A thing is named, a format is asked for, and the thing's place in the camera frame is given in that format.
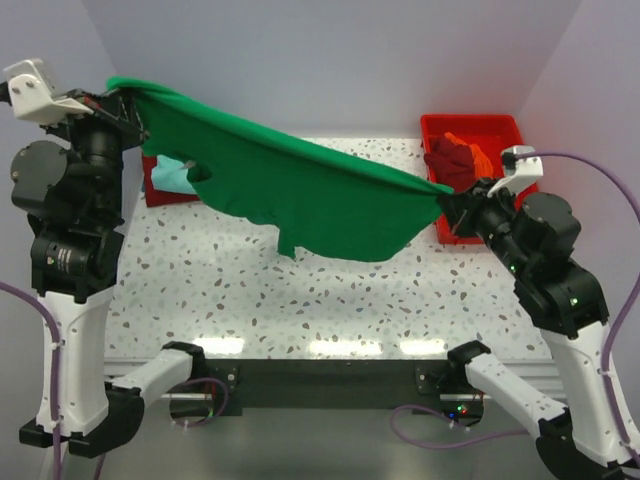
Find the green shirt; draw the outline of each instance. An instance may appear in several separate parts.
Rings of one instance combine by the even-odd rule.
[[[295,138],[220,112],[173,90],[114,77],[130,88],[147,155],[196,162],[188,180],[220,212],[280,229],[278,251],[382,261],[441,214],[451,189],[409,173]]]

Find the terrazzo table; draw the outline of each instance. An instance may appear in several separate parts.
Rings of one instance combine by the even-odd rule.
[[[312,139],[425,177],[420,140]],[[359,263],[298,248],[277,229],[203,204],[139,201],[106,333],[108,361],[154,357],[170,340],[208,357],[444,358],[479,339],[503,360],[544,361],[546,345],[484,246],[442,246],[429,227],[393,259]]]

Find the black bracket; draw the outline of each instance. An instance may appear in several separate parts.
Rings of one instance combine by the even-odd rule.
[[[569,410],[552,419],[540,420],[536,449],[547,469],[560,480],[623,480],[627,478],[616,462],[598,465],[576,449]]]
[[[72,433],[70,437],[62,437],[69,442],[69,453],[85,458],[95,458],[126,443],[129,443],[140,428],[144,417],[144,400],[140,397],[140,389],[116,389],[106,383],[109,413],[100,425],[89,434]],[[53,445],[53,435],[36,424],[36,419],[20,429],[20,443],[38,448]]]

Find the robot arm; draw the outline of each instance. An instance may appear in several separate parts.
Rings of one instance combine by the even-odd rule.
[[[122,152],[148,137],[126,91],[64,92],[41,60],[4,70],[0,101],[17,118],[39,124],[70,143],[37,141],[11,165],[11,200],[27,212],[35,235],[32,286],[53,314],[61,341],[52,345],[45,323],[45,374],[40,410],[20,430],[20,441],[48,447],[50,386],[59,390],[59,427],[69,452],[93,458],[129,442],[146,406],[190,378],[206,376],[200,347],[172,342],[151,362],[104,383],[104,336],[124,237]],[[59,369],[51,374],[54,349]]]
[[[520,169],[525,178],[533,169],[541,174],[539,158],[512,161],[522,148],[530,147],[503,152],[513,176]],[[516,212],[513,194],[525,183],[480,179],[469,191],[442,196],[439,203],[457,235],[480,236],[513,275],[520,304],[557,365],[568,408],[524,384],[479,342],[449,352],[453,378],[491,395],[519,420],[557,478],[625,478],[620,467],[632,465],[628,448],[638,445],[640,434],[613,367],[608,375],[631,445],[622,442],[607,401],[599,356],[609,331],[608,310],[596,278],[570,258],[580,224],[566,201],[548,193],[527,196]]]

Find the purple cable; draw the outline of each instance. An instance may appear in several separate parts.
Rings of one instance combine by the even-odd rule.
[[[42,305],[38,300],[19,288],[13,287],[0,280],[0,290],[7,292],[20,300],[28,303],[35,308],[40,315],[44,318],[44,321],[49,327],[49,333],[51,334],[51,341],[53,343],[60,343],[60,331],[58,325],[51,315],[51,312]],[[49,406],[51,407],[51,420],[57,422],[58,416],[58,381],[60,372],[60,348],[56,348],[51,352],[51,378],[49,380]],[[62,478],[62,449],[60,446],[60,424],[56,425],[53,429],[53,478],[54,480],[60,480]]]
[[[181,383],[180,386],[188,387],[189,385],[197,385],[198,383],[215,383],[218,387],[222,389],[222,392],[224,394],[224,399],[222,400],[222,405],[220,405],[220,408],[218,409],[218,411],[214,413],[212,416],[204,419],[201,422],[198,422],[198,423],[176,422],[178,425],[182,425],[183,427],[186,427],[186,428],[202,427],[203,425],[207,425],[214,418],[222,415],[222,412],[224,412],[224,409],[227,408],[227,403],[229,403],[229,389],[227,388],[227,385],[224,382],[218,380],[217,378],[213,378],[213,377],[195,378],[193,380],[187,380],[186,382]]]
[[[638,200],[634,197],[633,193],[629,189],[625,183],[620,180],[620,178],[613,173],[608,168],[598,165],[593,160],[589,160],[587,158],[581,157],[579,155],[572,155],[567,153],[557,153],[557,152],[531,152],[531,153],[521,153],[516,155],[517,159],[530,158],[530,157],[565,157],[571,158],[573,160],[578,160],[579,162],[586,163],[587,165],[595,168],[604,176],[606,176],[609,180],[611,180],[616,187],[622,192],[625,196],[629,205],[633,209],[633,213],[638,219],[638,223],[640,224],[640,205],[638,204]],[[602,348],[602,359],[600,367],[602,372],[609,372],[609,367],[611,366],[611,350],[613,349],[613,342],[616,339],[616,336],[620,332],[620,328],[622,327],[622,323],[627,318],[627,315],[631,311],[631,307],[635,303],[638,298],[638,294],[640,293],[640,274],[638,274],[638,278],[636,279],[636,283],[633,285],[631,289],[631,293],[629,297],[624,302],[622,306],[622,310],[618,314],[616,320],[611,324],[611,330],[609,331],[609,335],[605,339],[604,346]],[[607,400],[609,401],[609,406],[611,407],[611,412],[613,413],[613,418],[616,423],[616,427],[618,428],[618,433],[622,438],[622,441],[626,444],[630,443],[629,432],[627,432],[627,427],[625,426],[624,419],[622,418],[622,412],[620,412],[620,406],[618,405],[618,400],[616,398],[616,392],[613,388],[613,381],[611,377],[607,375],[602,376],[602,380],[604,382],[605,392],[607,394]],[[636,462],[638,469],[640,469],[640,455],[635,449],[631,447],[627,447],[627,450],[633,457],[633,460]]]
[[[401,440],[403,440],[406,443],[409,443],[411,445],[414,445],[416,447],[420,447],[420,448],[426,448],[429,450],[454,450],[457,448],[464,448],[464,447],[470,447],[471,445],[475,445],[477,443],[481,443],[481,442],[486,442],[489,440],[495,440],[497,438],[502,438],[502,437],[512,437],[515,435],[526,435],[528,432],[524,429],[521,430],[507,430],[505,432],[498,432],[498,433],[492,433],[489,435],[483,435],[482,437],[477,437],[477,438],[472,438],[471,440],[466,440],[464,442],[459,442],[459,443],[451,443],[451,444],[447,444],[447,445],[443,445],[440,443],[430,443],[430,442],[420,442],[418,440],[414,440],[413,438],[407,436],[406,434],[404,434],[402,431],[400,431],[400,428],[398,427],[397,423],[396,423],[396,417],[398,416],[398,414],[404,410],[418,410],[419,412],[423,412],[423,413],[430,413],[431,415],[438,417],[442,420],[446,420],[448,422],[451,421],[450,418],[444,416],[442,413],[436,411],[436,410],[432,410],[431,408],[428,407],[423,407],[422,405],[402,405],[398,408],[396,408],[392,413],[391,413],[391,418],[389,419],[389,425],[391,426],[391,430],[393,430],[393,433],[395,433]],[[463,425],[457,424],[454,422],[453,424],[456,427],[460,427],[463,428]]]
[[[93,480],[100,480],[100,474],[102,473],[102,467],[104,466],[104,461],[107,458],[107,454],[103,453],[100,455],[98,459],[98,464],[96,465],[96,470],[93,472]]]

